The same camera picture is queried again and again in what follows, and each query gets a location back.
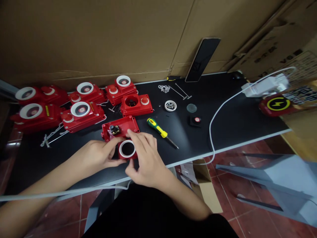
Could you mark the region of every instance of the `person's right hand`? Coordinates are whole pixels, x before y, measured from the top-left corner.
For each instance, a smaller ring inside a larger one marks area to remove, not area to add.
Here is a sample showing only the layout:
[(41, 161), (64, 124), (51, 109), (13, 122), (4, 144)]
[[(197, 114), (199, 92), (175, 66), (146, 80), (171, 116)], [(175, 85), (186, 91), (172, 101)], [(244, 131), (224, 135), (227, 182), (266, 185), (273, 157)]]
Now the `person's right hand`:
[(131, 159), (125, 173), (136, 184), (159, 189), (171, 172), (165, 167), (159, 156), (156, 138), (148, 133), (134, 133), (130, 129), (127, 132), (138, 154), (139, 169), (135, 170)]

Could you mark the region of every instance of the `red plastic enclosure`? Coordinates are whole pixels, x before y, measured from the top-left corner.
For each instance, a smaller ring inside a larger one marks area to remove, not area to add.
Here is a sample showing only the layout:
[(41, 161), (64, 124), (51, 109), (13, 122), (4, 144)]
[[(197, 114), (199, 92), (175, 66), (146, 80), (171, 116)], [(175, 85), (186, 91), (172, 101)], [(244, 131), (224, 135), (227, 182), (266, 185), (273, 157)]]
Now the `red plastic enclosure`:
[(136, 94), (137, 89), (128, 76), (119, 76), (114, 84), (106, 86), (107, 98), (113, 106), (121, 103), (124, 95)]
[(67, 92), (55, 85), (37, 87), (25, 87), (17, 91), (16, 99), (20, 105), (44, 102), (62, 106), (69, 101)]
[(75, 103), (70, 110), (62, 112), (61, 117), (64, 128), (70, 133), (75, 133), (106, 119), (101, 106), (89, 101)]
[[(112, 135), (110, 133), (110, 126), (119, 126), (120, 129), (120, 133), (116, 134), (116, 135)], [(114, 137), (124, 137), (126, 138), (126, 133), (127, 130), (130, 129), (136, 133), (139, 133), (139, 127), (138, 124), (136, 123), (136, 120), (134, 117), (132, 116), (127, 116), (121, 119), (118, 119), (116, 121), (112, 121), (112, 122), (108, 122), (106, 124), (102, 125), (102, 133), (101, 133), (101, 137), (106, 141), (110, 141), (112, 138)]]
[(68, 95), (72, 104), (79, 101), (89, 101), (97, 104), (107, 101), (105, 92), (91, 82), (84, 82), (77, 86), (77, 91)]
[(121, 144), (126, 143), (125, 141), (122, 141), (122, 142), (118, 143), (118, 157), (119, 157), (119, 159), (125, 159), (125, 160), (136, 159), (138, 157), (136, 151), (133, 153), (132, 156), (129, 156), (129, 157), (124, 157), (122, 155)]
[(147, 94), (131, 94), (124, 96), (122, 98), (120, 110), (124, 117), (153, 113), (152, 104)]
[(64, 110), (55, 104), (30, 103), (10, 119), (14, 121), (15, 129), (31, 134), (57, 127), (62, 122), (60, 115)]

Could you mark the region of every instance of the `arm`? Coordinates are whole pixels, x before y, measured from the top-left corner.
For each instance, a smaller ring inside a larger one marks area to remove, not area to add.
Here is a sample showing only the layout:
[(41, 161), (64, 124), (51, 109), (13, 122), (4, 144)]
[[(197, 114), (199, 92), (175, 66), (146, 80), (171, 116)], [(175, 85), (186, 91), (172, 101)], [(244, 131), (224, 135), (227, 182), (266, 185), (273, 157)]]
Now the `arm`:
[[(63, 164), (20, 193), (20, 195), (61, 192), (96, 172), (115, 167), (125, 160), (111, 160), (116, 144), (123, 138), (109, 143), (92, 140)], [(26, 199), (7, 202), (0, 207), (0, 234), (3, 237), (23, 237), (54, 199)]]
[(125, 170), (137, 184), (153, 187), (169, 196), (178, 210), (193, 220), (204, 220), (212, 214), (209, 207), (192, 190), (181, 183), (164, 165), (157, 151), (157, 141), (147, 133), (128, 130), (139, 159), (139, 169), (134, 169), (133, 160)]

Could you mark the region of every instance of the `phone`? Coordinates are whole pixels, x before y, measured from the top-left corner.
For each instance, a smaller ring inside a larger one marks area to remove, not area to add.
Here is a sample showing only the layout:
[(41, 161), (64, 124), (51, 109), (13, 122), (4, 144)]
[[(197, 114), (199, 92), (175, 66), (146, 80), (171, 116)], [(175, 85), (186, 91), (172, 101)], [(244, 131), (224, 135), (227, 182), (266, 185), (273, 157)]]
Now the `phone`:
[(199, 45), (195, 59), (189, 69), (185, 82), (198, 82), (208, 62), (220, 43), (219, 38), (203, 38)]

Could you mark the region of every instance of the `black desk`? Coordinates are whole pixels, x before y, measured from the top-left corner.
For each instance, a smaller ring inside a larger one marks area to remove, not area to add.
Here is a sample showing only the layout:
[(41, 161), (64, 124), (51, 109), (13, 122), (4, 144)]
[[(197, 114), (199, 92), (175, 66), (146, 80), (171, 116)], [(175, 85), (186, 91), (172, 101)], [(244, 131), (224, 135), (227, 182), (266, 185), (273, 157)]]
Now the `black desk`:
[[(171, 85), (180, 92), (175, 82), (188, 95), (192, 95), (192, 98), (183, 100), (172, 90), (165, 94), (158, 88), (159, 85)], [(176, 80), (136, 84), (139, 95), (148, 94), (155, 110), (153, 114), (136, 117), (140, 131), (151, 133), (157, 138), (158, 152), (167, 167), (212, 155), (208, 129), (210, 120), (218, 107), (239, 92), (240, 87), (245, 83), (246, 81), (242, 79), (232, 79), (231, 74), (220, 73), (205, 75), (197, 83)], [(177, 103), (176, 111), (165, 110), (164, 103), (167, 100)], [(280, 118), (263, 115), (258, 108), (259, 101), (240, 94), (219, 111), (211, 128), (216, 153), (290, 131)], [(197, 106), (194, 115), (202, 118), (201, 128), (188, 125), (190, 113), (186, 110), (186, 106), (189, 103)], [(119, 106), (115, 108), (115, 113), (108, 110), (108, 107), (112, 108), (110, 103), (104, 107), (107, 115), (104, 122), (74, 134), (68, 133), (51, 143), (52, 148), (40, 147), (44, 132), (24, 136), (5, 194), (17, 194), (27, 188), (67, 160), (89, 140), (102, 140), (101, 125), (122, 117)], [(179, 150), (147, 125), (146, 120), (149, 117), (153, 117), (168, 132), (168, 136), (178, 145)], [(127, 164), (121, 164), (116, 168), (104, 169), (78, 182), (71, 189), (101, 184), (113, 185), (126, 181), (129, 179), (124, 172), (126, 166)]]

